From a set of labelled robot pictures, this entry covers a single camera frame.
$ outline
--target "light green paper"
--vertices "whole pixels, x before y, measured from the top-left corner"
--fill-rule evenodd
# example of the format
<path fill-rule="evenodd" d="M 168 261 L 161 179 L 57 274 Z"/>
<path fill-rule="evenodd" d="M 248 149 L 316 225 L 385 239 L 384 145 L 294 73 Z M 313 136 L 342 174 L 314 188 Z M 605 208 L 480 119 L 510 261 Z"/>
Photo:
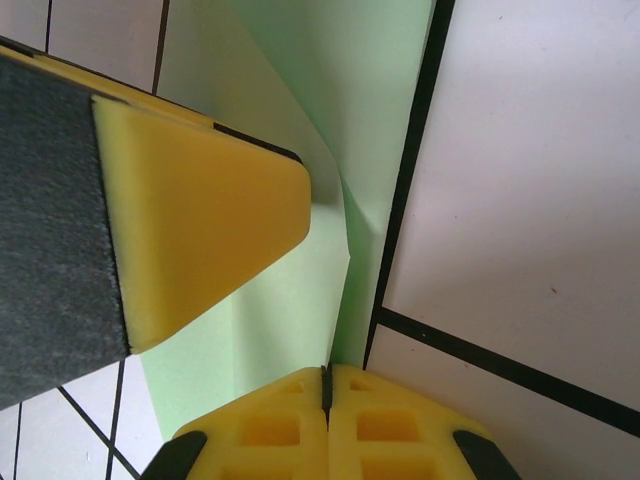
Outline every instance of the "light green paper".
<path fill-rule="evenodd" d="M 167 438 L 242 393 L 326 363 L 349 254 L 335 160 L 228 4 L 172 0 L 162 72 L 161 96 L 300 155 L 313 197 L 311 230 L 299 247 L 142 356 Z M 189 396 L 212 382 L 212 397 Z"/>
<path fill-rule="evenodd" d="M 334 330 L 333 359 L 361 363 L 430 12 L 427 0 L 171 1 L 159 94 L 297 152 L 314 205 L 300 247 L 143 355 L 165 438 L 324 363 Z"/>
<path fill-rule="evenodd" d="M 332 359 L 362 365 L 429 0 L 230 0 L 327 142 L 351 263 Z"/>

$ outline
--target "dark gray felt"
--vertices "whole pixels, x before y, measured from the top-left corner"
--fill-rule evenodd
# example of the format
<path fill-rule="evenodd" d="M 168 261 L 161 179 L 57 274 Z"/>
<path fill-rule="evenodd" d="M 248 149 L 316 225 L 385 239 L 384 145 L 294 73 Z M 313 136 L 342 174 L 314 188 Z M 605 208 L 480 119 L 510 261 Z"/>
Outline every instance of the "dark gray felt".
<path fill-rule="evenodd" d="M 0 56 L 0 409 L 129 354 L 89 95 Z"/>

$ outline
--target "yellow plastic part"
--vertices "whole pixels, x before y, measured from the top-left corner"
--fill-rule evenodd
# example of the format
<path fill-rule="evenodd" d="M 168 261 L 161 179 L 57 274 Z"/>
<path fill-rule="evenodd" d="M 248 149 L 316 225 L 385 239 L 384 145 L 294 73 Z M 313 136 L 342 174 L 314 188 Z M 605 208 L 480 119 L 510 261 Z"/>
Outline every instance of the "yellow plastic part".
<path fill-rule="evenodd" d="M 129 85 L 112 80 L 103 75 L 84 68 L 62 62 L 45 54 L 34 54 L 33 57 L 23 55 L 15 50 L 0 46 L 0 54 L 19 60 L 32 67 L 39 68 L 54 75 L 66 78 L 72 82 L 103 92 L 111 97 L 119 98 L 131 105 L 145 108 L 155 113 L 171 116 L 185 122 L 202 126 L 213 126 L 213 119 L 181 107 Z"/>
<path fill-rule="evenodd" d="M 475 480 L 452 436 L 478 423 L 375 375 L 333 371 L 329 429 L 321 373 L 306 368 L 185 425 L 207 443 L 188 480 Z"/>
<path fill-rule="evenodd" d="M 180 330 L 304 239 L 298 162 L 211 128 L 94 96 L 129 343 Z"/>
<path fill-rule="evenodd" d="M 475 480 L 452 437 L 480 424 L 358 368 L 334 368 L 331 480 Z"/>
<path fill-rule="evenodd" d="M 299 370 L 180 429 L 208 440 L 188 480 L 324 480 L 320 370 Z"/>

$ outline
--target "black grout line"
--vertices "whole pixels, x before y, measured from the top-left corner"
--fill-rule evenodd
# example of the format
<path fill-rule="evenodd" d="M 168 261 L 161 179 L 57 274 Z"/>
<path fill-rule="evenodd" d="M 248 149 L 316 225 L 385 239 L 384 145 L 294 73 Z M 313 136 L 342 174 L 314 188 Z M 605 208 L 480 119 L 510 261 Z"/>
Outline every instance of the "black grout line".
<path fill-rule="evenodd" d="M 118 364 L 118 380 L 116 381 L 116 395 L 113 401 L 113 416 L 111 417 L 111 447 L 109 447 L 109 456 L 107 458 L 106 480 L 111 480 L 111 472 L 113 470 L 113 454 L 116 444 L 116 432 L 118 430 L 118 419 L 120 418 L 120 401 L 122 399 L 122 384 L 124 382 L 124 360 L 120 360 Z"/>
<path fill-rule="evenodd" d="M 20 429 L 22 427 L 22 402 L 18 405 L 18 431 L 16 432 L 16 453 L 13 457 L 13 480 L 18 476 L 18 449 L 20 448 Z"/>
<path fill-rule="evenodd" d="M 58 387 L 58 391 L 67 400 L 67 402 L 69 402 L 69 404 L 73 407 L 76 413 L 80 415 L 80 417 L 85 421 L 85 423 L 89 425 L 89 428 L 93 430 L 93 433 L 95 433 L 98 436 L 98 438 L 102 441 L 102 443 L 104 443 L 105 446 L 109 449 L 113 448 L 113 455 L 120 461 L 122 466 L 131 474 L 131 476 L 135 479 L 139 479 L 140 474 L 136 471 L 135 468 L 133 468 L 133 465 L 131 465 L 131 463 L 129 463 L 129 461 L 126 458 L 124 458 L 124 455 L 122 455 L 120 450 L 118 450 L 115 445 L 111 444 L 107 436 L 104 433 L 102 433 L 102 430 L 100 430 L 100 428 L 98 428 L 95 422 L 91 420 L 89 415 L 87 415 L 87 413 L 82 409 L 82 407 L 78 405 L 78 402 L 74 400 L 74 398 L 69 394 L 69 392 L 67 392 L 67 390 L 64 387 Z"/>
<path fill-rule="evenodd" d="M 369 333 L 367 335 L 367 346 L 364 354 L 363 368 L 367 368 L 373 337 L 376 330 L 376 310 L 382 308 L 384 294 L 387 290 L 391 265 L 395 254 L 404 209 L 409 198 L 411 180 L 418 159 L 418 152 L 422 142 L 422 135 L 427 123 L 429 107 L 433 98 L 433 91 L 436 86 L 440 61 L 449 32 L 449 24 L 453 14 L 455 0 L 436 0 L 433 10 L 433 17 L 427 37 L 427 44 L 424 49 L 420 74 L 416 84 L 416 91 L 413 96 L 411 113 L 409 114 L 409 124 L 407 126 L 407 136 L 400 160 L 400 169 L 396 181 L 396 190 L 391 203 L 391 215 L 387 227 L 387 238 L 385 240 L 382 262 L 380 264 L 380 275 L 376 286 L 375 299 L 373 303 L 373 314 L 369 323 Z"/>
<path fill-rule="evenodd" d="M 49 53 L 49 36 L 51 35 L 51 12 L 53 11 L 53 0 L 49 0 L 49 8 L 47 10 L 47 36 L 44 41 L 44 52 Z"/>
<path fill-rule="evenodd" d="M 156 65 L 153 70 L 153 85 L 151 94 L 158 93 L 158 83 L 160 82 L 160 69 L 162 68 L 162 57 L 164 55 L 164 40 L 167 36 L 167 23 L 169 20 L 169 0 L 163 0 L 162 13 L 160 14 L 160 28 L 158 29 L 158 47 L 156 50 Z"/>
<path fill-rule="evenodd" d="M 387 308 L 377 323 L 640 438 L 640 412 Z"/>

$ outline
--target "white tiled wall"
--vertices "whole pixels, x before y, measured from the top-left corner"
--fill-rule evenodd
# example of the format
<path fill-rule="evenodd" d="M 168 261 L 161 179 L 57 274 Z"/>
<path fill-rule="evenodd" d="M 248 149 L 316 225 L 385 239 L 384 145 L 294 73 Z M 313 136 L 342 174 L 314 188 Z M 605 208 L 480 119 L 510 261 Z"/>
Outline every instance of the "white tiled wall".
<path fill-rule="evenodd" d="M 162 0 L 53 0 L 49 53 L 151 91 Z"/>
<path fill-rule="evenodd" d="M 65 386 L 105 437 L 111 437 L 118 364 L 110 365 Z M 16 480 L 105 478 L 108 447 L 58 390 L 22 404 L 20 435 L 18 406 L 0 412 L 0 475 L 13 479 L 18 439 Z M 162 446 L 160 429 L 142 372 L 140 359 L 125 362 L 115 447 L 137 473 L 144 471 Z M 132 476 L 117 458 L 112 480 Z"/>
<path fill-rule="evenodd" d="M 640 8 L 456 2 L 385 306 L 640 409 Z"/>
<path fill-rule="evenodd" d="M 49 0 L 0 0 L 0 35 L 44 50 L 48 11 Z"/>

